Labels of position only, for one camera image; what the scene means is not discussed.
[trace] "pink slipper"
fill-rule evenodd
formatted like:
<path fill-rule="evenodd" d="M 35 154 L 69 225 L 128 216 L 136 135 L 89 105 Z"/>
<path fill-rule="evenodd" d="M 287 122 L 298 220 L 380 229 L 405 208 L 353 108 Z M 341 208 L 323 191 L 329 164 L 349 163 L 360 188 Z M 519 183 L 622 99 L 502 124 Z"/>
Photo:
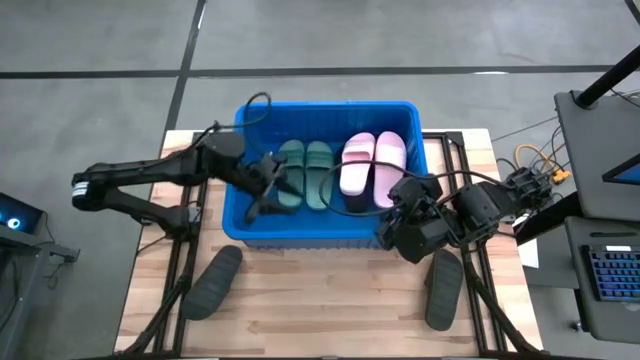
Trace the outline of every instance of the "pink slipper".
<path fill-rule="evenodd" d="M 353 136 L 344 145 L 342 162 L 354 160 L 373 160 L 376 138 L 370 133 Z M 347 197 L 364 195 L 371 164 L 346 165 L 340 169 L 340 191 Z"/>
<path fill-rule="evenodd" d="M 397 165 L 405 169 L 407 165 L 407 148 L 398 134 L 385 131 L 376 143 L 376 161 Z M 380 208 L 390 208 L 393 201 L 389 199 L 389 190 L 402 179 L 404 174 L 389 166 L 376 165 L 373 184 L 373 201 Z"/>

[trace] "monitor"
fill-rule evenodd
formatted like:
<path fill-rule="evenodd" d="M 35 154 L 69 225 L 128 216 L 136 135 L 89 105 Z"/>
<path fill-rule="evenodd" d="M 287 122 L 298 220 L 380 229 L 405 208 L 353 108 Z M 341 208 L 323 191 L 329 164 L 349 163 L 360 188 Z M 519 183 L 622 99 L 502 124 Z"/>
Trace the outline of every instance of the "monitor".
<path fill-rule="evenodd" d="M 640 185 L 640 154 L 602 175 L 605 182 Z"/>
<path fill-rule="evenodd" d="M 0 226 L 33 235 L 42 210 L 0 193 Z"/>

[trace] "wooden tabletop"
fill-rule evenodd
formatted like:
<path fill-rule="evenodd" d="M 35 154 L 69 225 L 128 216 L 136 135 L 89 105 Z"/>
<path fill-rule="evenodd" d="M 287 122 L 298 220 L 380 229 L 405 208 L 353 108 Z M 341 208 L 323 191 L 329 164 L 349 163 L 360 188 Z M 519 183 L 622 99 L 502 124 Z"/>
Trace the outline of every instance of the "wooden tabletop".
<path fill-rule="evenodd" d="M 459 131 L 464 134 L 471 170 L 498 179 L 489 132 Z M 162 156 L 186 147 L 192 134 L 169 131 Z M 429 171 L 444 172 L 441 144 L 426 140 L 425 152 Z M 446 193 L 447 180 L 441 181 Z M 151 200 L 173 206 L 179 204 L 181 193 L 181 187 L 160 183 L 153 187 Z M 423 281 L 431 256 L 413 265 L 395 249 L 250 249 L 222 231 L 224 194 L 224 184 L 209 181 L 194 278 L 224 245 L 239 246 L 244 261 L 220 309 L 205 320 L 187 322 L 184 356 L 477 355 L 465 285 L 450 330 L 432 330 L 423 320 Z M 501 230 L 510 231 L 507 227 Z M 158 227 L 147 227 L 140 246 L 162 235 Z M 136 259 L 116 350 L 129 346 L 158 309 L 170 250 L 171 241 L 163 240 Z M 495 236 L 487 243 L 487 252 L 500 306 L 525 338 L 542 348 L 515 240 Z M 488 310 L 483 305 L 481 308 L 490 348 L 495 348 Z M 170 347 L 173 329 L 167 333 Z"/>

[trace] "blue plastic bin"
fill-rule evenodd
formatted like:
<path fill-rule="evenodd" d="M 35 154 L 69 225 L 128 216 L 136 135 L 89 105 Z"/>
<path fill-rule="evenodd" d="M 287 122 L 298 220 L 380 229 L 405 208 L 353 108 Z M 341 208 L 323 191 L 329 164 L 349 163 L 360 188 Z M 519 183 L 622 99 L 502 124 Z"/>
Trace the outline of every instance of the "blue plastic bin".
<path fill-rule="evenodd" d="M 264 113 L 266 104 L 253 104 L 248 121 Z M 236 113 L 236 124 L 243 120 L 244 106 Z M 353 135 L 367 131 L 376 137 L 384 131 L 400 135 L 407 146 L 407 168 L 427 174 L 418 110 L 408 102 L 273 103 L 272 113 L 264 121 L 237 131 L 244 132 L 245 161 L 258 160 L 262 152 L 277 152 L 287 140 L 298 139 L 305 145 L 320 140 L 335 152 Z M 338 177 L 334 178 L 331 204 L 344 209 Z M 270 194 L 276 199 L 275 190 Z M 303 205 L 295 215 L 258 216 L 250 226 L 244 217 L 252 199 L 228 185 L 222 228 L 234 240 L 254 248 L 379 248 L 374 231 L 378 217 L 349 217 L 329 209 L 311 210 Z M 371 210 L 376 207 L 371 199 Z"/>

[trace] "concrete floor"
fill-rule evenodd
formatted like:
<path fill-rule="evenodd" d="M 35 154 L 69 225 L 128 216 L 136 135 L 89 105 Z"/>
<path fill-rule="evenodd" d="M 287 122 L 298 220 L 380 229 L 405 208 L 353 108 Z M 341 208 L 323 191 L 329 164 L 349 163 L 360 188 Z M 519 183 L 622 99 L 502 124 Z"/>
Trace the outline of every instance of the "concrete floor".
<path fill-rule="evenodd" d="M 178 70 L 195 9 L 196 0 L 0 0 L 0 72 Z M 210 0 L 191 68 L 610 65 L 639 36 L 622 0 Z M 482 127 L 495 138 L 553 116 L 556 92 L 598 76 L 193 78 L 176 128 L 230 122 L 251 94 L 267 90 L 275 101 L 409 100 L 424 127 Z M 140 227 L 114 212 L 73 209 L 69 183 L 98 161 L 157 156 L 175 87 L 175 78 L 0 80 L 0 191 L 50 212 L 58 241 L 82 249 L 58 287 L 42 289 L 22 359 L 113 348 Z M 637 88 L 633 75 L 618 90 Z M 543 145 L 556 126 L 500 140 L 496 156 Z M 572 190 L 571 181 L 558 188 Z M 130 191 L 144 197 L 149 187 Z M 547 350 L 637 358 L 639 346 L 568 329 L 577 317 L 571 292 L 530 290 Z"/>

